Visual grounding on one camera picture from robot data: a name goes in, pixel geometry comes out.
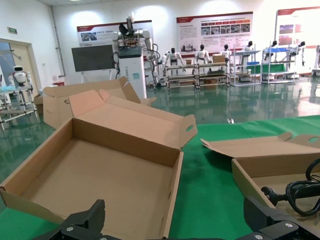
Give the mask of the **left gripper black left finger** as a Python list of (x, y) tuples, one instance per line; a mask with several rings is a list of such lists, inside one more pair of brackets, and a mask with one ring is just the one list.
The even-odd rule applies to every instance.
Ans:
[(69, 215), (56, 229), (37, 240), (100, 240), (105, 222), (105, 201), (98, 199), (88, 210)]

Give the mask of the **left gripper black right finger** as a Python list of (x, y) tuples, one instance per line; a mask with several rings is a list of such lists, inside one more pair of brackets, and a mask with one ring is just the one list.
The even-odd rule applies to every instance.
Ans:
[(318, 240), (320, 231), (288, 213), (260, 204), (253, 197), (243, 200), (245, 223), (252, 230), (245, 240)]

